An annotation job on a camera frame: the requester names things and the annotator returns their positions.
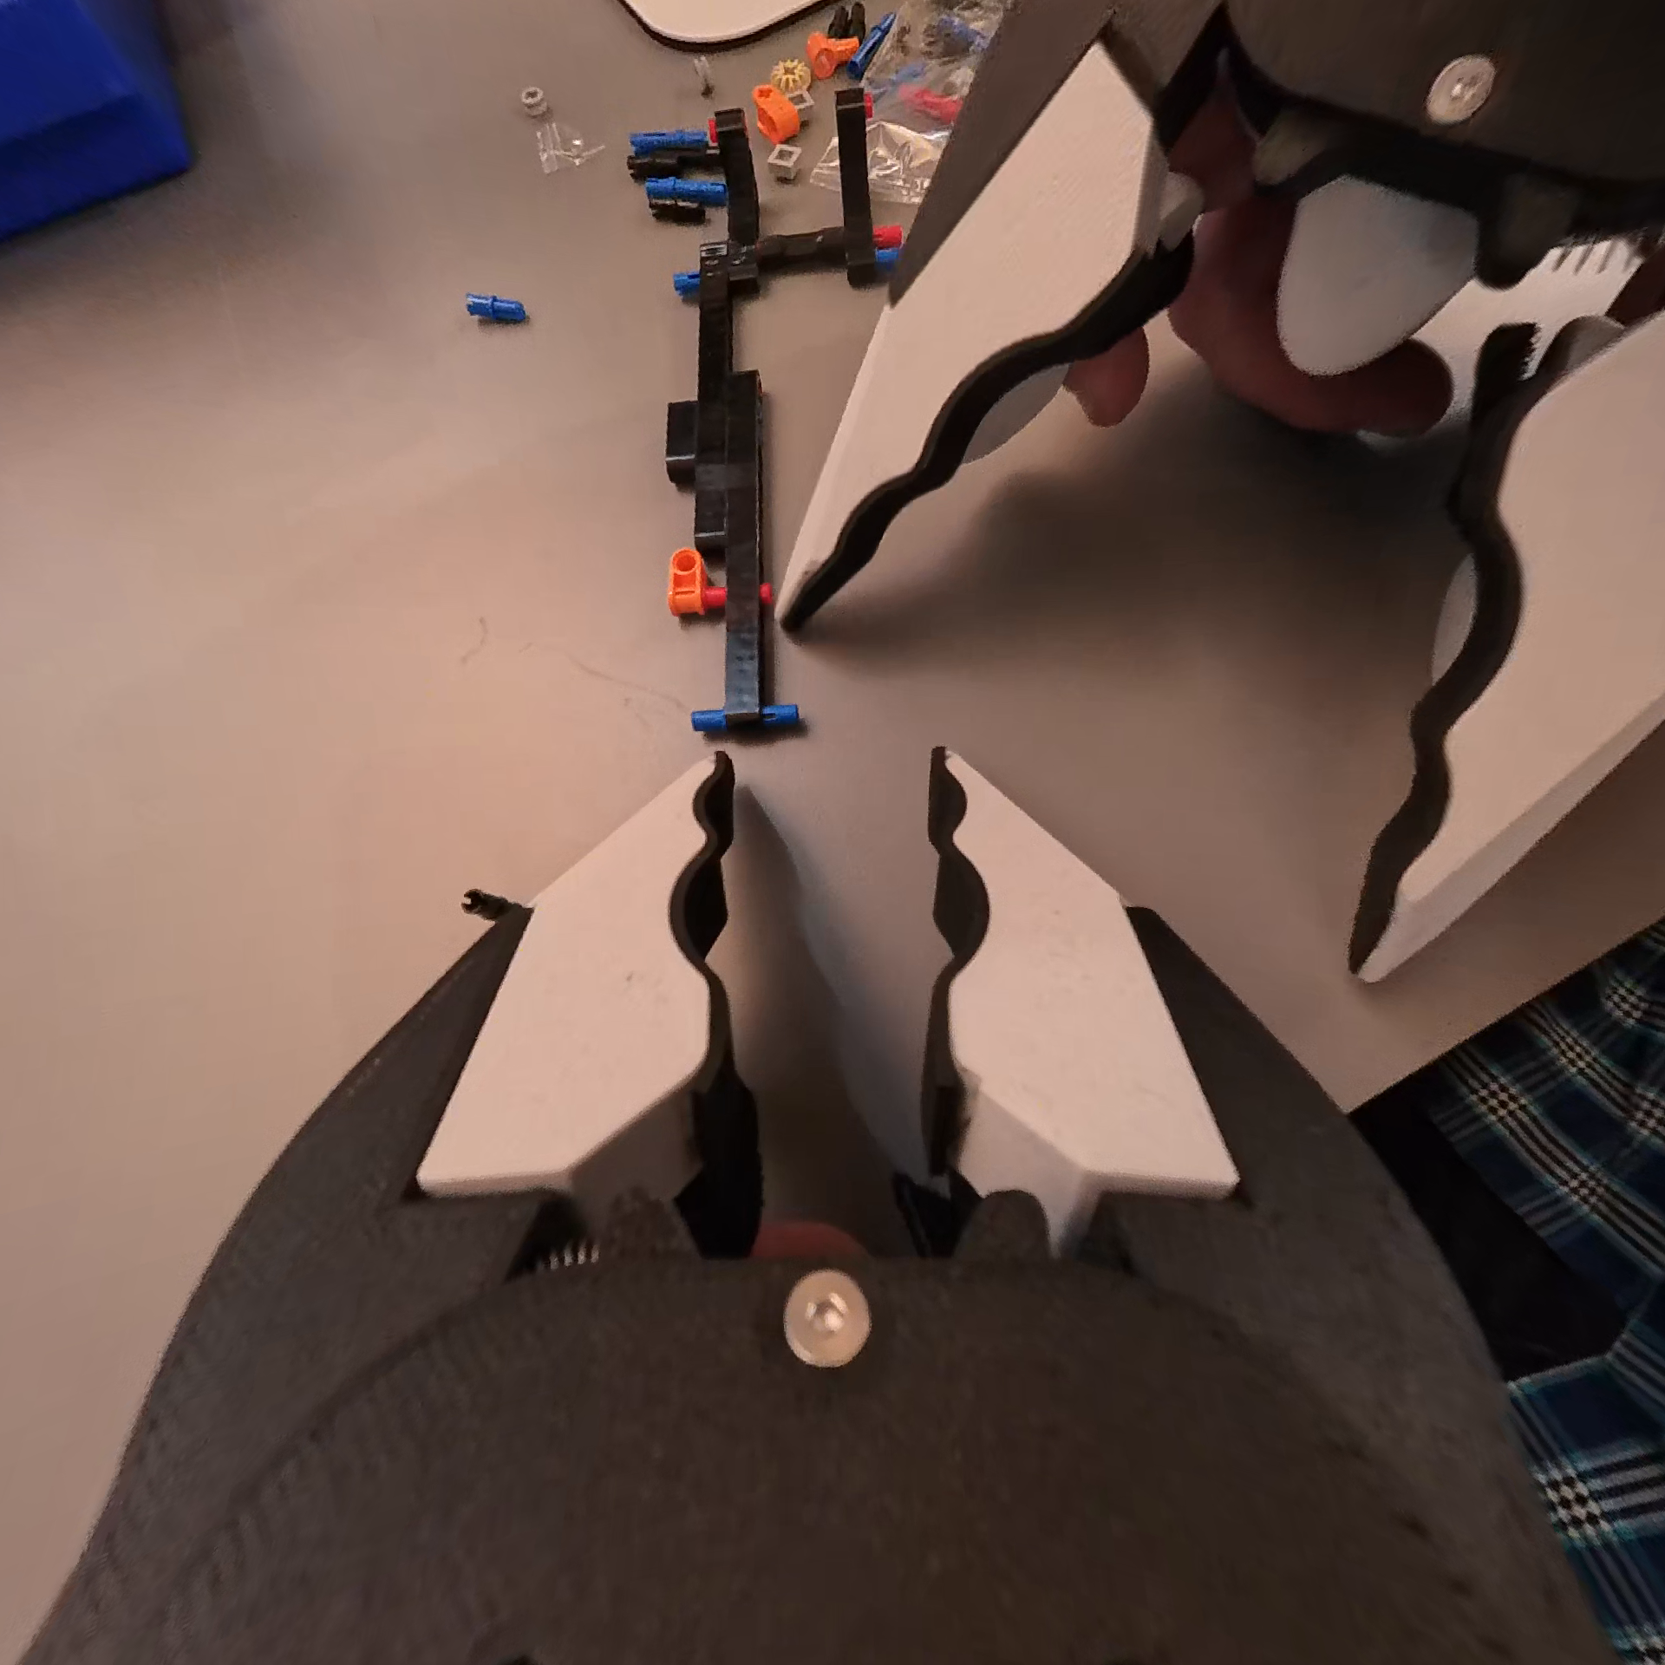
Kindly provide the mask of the person in plaid shirt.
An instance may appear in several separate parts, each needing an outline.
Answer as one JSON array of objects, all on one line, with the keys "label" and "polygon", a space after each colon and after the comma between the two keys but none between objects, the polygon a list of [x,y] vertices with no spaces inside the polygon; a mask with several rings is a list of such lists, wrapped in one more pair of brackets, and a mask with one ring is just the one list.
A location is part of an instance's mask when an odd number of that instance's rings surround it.
[{"label": "person in plaid shirt", "polygon": [[1365,1102],[1621,1661],[1663,1659],[1663,925]]}]

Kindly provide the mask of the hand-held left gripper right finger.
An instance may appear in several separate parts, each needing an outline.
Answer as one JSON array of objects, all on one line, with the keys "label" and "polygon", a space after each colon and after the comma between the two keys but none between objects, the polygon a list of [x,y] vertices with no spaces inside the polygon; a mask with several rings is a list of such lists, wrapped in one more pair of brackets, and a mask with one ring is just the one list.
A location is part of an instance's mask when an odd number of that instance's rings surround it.
[{"label": "hand-held left gripper right finger", "polygon": [[931,1178],[1033,1197],[1058,1253],[1103,1197],[1230,1197],[1237,1166],[1120,892],[944,746],[927,840],[948,952],[927,1018]]}]

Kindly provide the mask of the clear bag of toy parts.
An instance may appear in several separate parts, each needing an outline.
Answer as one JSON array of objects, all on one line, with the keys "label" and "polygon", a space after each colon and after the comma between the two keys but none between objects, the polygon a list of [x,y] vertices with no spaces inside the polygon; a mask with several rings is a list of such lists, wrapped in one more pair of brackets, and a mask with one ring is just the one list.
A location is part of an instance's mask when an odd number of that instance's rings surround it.
[{"label": "clear bag of toy parts", "polygon": [[946,133],[964,110],[1010,2],[898,2],[864,71],[873,116],[916,133]]}]

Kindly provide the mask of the empty clear plastic bag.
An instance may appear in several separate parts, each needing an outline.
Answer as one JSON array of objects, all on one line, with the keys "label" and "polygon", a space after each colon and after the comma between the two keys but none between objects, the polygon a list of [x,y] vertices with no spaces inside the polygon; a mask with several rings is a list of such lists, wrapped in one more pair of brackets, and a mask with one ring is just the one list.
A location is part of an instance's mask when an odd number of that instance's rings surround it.
[{"label": "empty clear plastic bag", "polygon": [[918,206],[927,197],[950,129],[871,120],[864,129],[867,183],[873,201]]}]

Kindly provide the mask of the black toy beam assembly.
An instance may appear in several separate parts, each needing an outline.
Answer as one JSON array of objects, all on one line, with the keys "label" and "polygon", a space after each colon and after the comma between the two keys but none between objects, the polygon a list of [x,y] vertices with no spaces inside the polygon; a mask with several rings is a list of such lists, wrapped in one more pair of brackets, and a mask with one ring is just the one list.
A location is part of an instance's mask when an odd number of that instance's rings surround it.
[{"label": "black toy beam assembly", "polygon": [[864,160],[869,97],[837,98],[837,129],[850,168],[842,172],[837,226],[763,233],[756,156],[746,116],[719,110],[715,156],[729,189],[727,237],[702,245],[700,262],[677,276],[677,295],[696,305],[696,389],[667,407],[667,476],[694,497],[694,538],[711,584],[729,590],[723,700],[692,711],[696,734],[769,734],[802,725],[800,709],[767,698],[763,625],[758,603],[763,553],[763,386],[756,370],[736,364],[736,303],[763,278],[796,272],[842,272],[852,287],[889,278],[902,255],[904,231],[879,226]]}]

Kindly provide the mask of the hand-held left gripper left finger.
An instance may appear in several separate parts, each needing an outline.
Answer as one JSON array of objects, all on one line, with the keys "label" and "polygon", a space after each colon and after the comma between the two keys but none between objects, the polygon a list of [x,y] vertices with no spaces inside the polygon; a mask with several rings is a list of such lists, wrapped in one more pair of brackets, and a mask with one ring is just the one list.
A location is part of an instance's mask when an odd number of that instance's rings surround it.
[{"label": "hand-held left gripper left finger", "polygon": [[601,1228],[642,1193],[706,1257],[752,1253],[759,1116],[711,968],[734,786],[713,752],[530,902],[416,1170],[428,1197],[549,1191]]}]

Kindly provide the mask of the white articulated desk stand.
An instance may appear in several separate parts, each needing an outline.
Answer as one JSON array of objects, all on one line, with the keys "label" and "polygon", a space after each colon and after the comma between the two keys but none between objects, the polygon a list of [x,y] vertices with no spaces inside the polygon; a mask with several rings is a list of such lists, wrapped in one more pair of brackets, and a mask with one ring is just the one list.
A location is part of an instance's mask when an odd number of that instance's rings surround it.
[{"label": "white articulated desk stand", "polygon": [[621,2],[657,43],[677,50],[723,50],[759,41],[833,2]]}]

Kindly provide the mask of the grey desk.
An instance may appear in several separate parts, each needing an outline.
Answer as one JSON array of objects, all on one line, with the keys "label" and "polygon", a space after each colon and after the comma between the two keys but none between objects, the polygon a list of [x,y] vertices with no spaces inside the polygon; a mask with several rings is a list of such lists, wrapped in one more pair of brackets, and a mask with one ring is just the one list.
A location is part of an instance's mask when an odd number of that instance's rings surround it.
[{"label": "grey desk", "polygon": [[[619,4],[168,4],[197,166],[4,247],[4,1661],[305,1120],[480,935],[706,759],[665,605],[694,380],[627,131],[700,112]],[[607,149],[544,176],[521,112]],[[469,318],[465,297],[530,322]],[[908,1249],[929,754],[1155,908],[1345,1110],[1661,916],[1661,736],[1374,987],[1461,434],[1322,441],[1160,322],[896,520],[734,750],[713,954],[767,1218]]]}]

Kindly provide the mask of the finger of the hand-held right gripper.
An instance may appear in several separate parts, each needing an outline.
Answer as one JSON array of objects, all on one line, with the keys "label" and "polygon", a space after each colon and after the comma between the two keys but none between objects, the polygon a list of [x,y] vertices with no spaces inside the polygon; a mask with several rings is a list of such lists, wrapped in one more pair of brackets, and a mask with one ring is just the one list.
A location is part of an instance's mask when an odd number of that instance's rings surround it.
[{"label": "finger of the hand-held right gripper", "polygon": [[1349,968],[1444,935],[1659,725],[1663,318],[1484,345],[1447,499],[1474,569],[1455,653],[1411,717],[1413,781],[1370,850]]},{"label": "finger of the hand-held right gripper", "polygon": [[1126,29],[1000,29],[889,283],[781,582],[802,632],[906,507],[1006,445],[1191,272],[1203,193]]}]

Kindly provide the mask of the person's right hand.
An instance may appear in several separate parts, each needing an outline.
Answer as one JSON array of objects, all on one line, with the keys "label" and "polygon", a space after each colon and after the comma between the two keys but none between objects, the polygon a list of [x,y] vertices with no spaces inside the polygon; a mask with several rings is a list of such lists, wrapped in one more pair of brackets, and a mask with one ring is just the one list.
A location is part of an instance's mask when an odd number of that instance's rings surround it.
[{"label": "person's right hand", "polygon": [[1407,339],[1370,364],[1324,378],[1289,362],[1278,326],[1280,278],[1297,203],[1257,189],[1257,137],[1232,79],[1216,87],[1170,149],[1172,168],[1197,181],[1205,214],[1189,282],[1168,318],[1178,341],[1218,388],[1272,420],[1309,434],[1426,434],[1447,413],[1446,361]]}]

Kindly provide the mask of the blue storage bin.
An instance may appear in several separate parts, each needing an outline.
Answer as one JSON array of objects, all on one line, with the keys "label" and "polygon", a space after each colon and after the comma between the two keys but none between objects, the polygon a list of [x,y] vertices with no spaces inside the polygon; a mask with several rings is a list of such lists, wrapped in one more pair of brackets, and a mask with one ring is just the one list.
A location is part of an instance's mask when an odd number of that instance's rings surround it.
[{"label": "blue storage bin", "polygon": [[2,6],[2,239],[191,164],[154,2]]}]

